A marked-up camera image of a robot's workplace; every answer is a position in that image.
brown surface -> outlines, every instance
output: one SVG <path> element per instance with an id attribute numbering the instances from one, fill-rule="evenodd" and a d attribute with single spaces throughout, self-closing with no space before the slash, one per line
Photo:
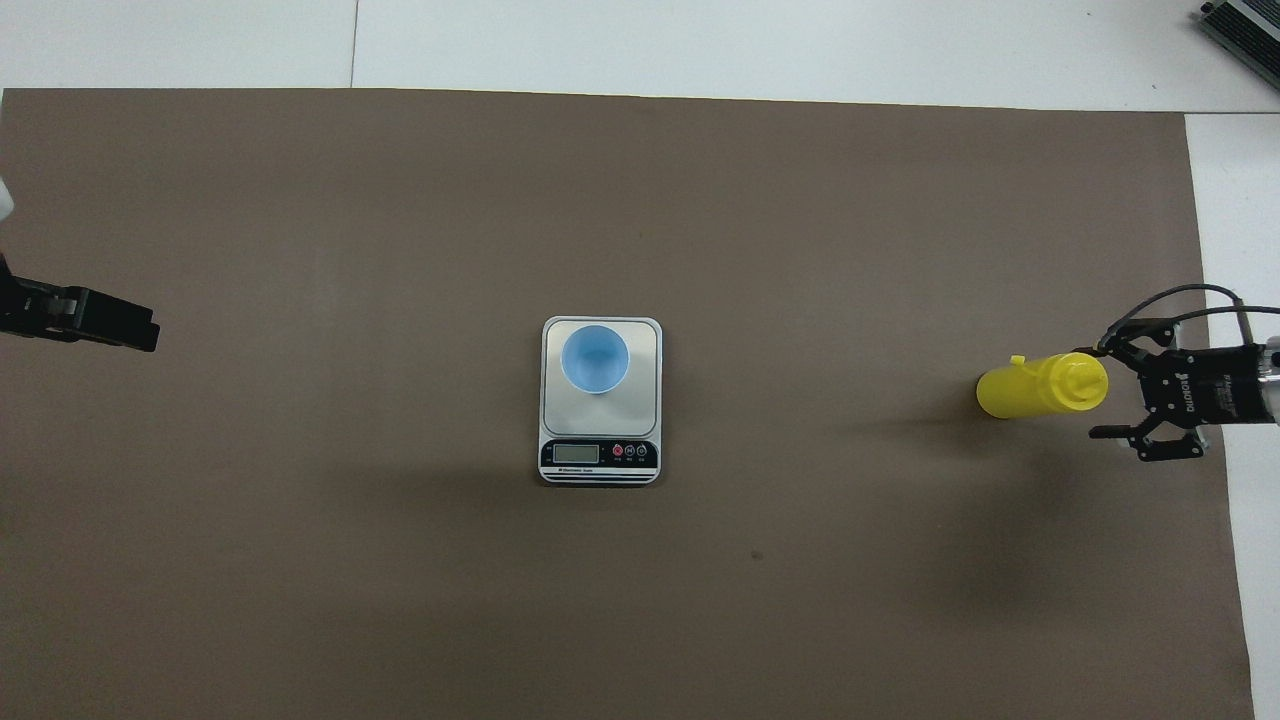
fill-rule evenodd
<path id="1" fill-rule="evenodd" d="M 970 395 L 1199 277 L 1178 115 L 10 91 L 0 173 L 163 327 L 0 337 L 8 717 L 1251 715 L 1220 448 Z M 655 486 L 536 480 L 577 313 Z"/>

white table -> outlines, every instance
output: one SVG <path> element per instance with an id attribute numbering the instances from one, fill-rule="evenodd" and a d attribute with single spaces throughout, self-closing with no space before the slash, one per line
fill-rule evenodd
<path id="1" fill-rule="evenodd" d="M 434 87 L 1188 113 L 1204 275 L 1280 304 L 1280 91 L 1192 27 L 1197 5 L 5 0 L 0 87 Z M 12 190 L 20 208 L 22 188 Z M 1234 342 L 1230 320 L 1213 320 L 1213 341 Z M 1256 331 L 1280 334 L 1280 318 L 1258 318 Z M 1253 697 L 1260 720 L 1277 720 L 1280 430 L 1226 430 Z"/>

yellow bottle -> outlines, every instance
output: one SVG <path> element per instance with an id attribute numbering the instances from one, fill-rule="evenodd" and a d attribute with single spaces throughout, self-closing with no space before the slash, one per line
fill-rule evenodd
<path id="1" fill-rule="evenodd" d="M 1009 359 L 978 380 L 978 405 L 996 418 L 1033 418 L 1093 410 L 1107 396 L 1107 370 L 1097 357 L 1064 352 L 1027 361 Z"/>

robotic arm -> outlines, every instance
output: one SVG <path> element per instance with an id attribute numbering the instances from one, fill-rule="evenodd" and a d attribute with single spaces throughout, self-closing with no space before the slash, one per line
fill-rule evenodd
<path id="1" fill-rule="evenodd" d="M 0 220 L 13 199 L 0 179 Z M 0 252 L 0 332 L 59 342 L 88 340 L 152 352 L 160 325 L 151 310 L 87 287 L 61 287 L 9 272 Z"/>
<path id="2" fill-rule="evenodd" d="M 1208 290 L 1226 295 L 1231 305 L 1197 310 L 1174 318 L 1137 318 L 1148 305 L 1187 290 Z M 1184 350 L 1179 347 L 1179 327 L 1184 320 L 1234 313 L 1240 325 L 1242 345 Z M 1213 284 L 1187 284 L 1161 292 L 1116 320 L 1093 347 L 1082 347 L 1096 357 L 1115 357 L 1138 374 L 1147 416 L 1137 425 L 1098 425 L 1092 438 L 1116 438 L 1138 452 L 1138 459 L 1181 460 L 1202 457 L 1207 447 L 1203 425 L 1275 423 L 1280 419 L 1280 336 L 1266 343 L 1253 342 L 1249 313 L 1280 314 L 1280 309 L 1245 305 L 1230 290 Z M 1148 352 L 1134 345 L 1148 338 L 1162 352 Z M 1183 430 L 1178 439 L 1153 439 L 1164 424 Z"/>

scale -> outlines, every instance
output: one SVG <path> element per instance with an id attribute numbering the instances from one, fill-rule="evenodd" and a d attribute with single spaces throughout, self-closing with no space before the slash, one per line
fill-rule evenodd
<path id="1" fill-rule="evenodd" d="M 543 327 L 538 471 L 557 484 L 643 486 L 662 469 L 662 325 L 556 316 Z"/>

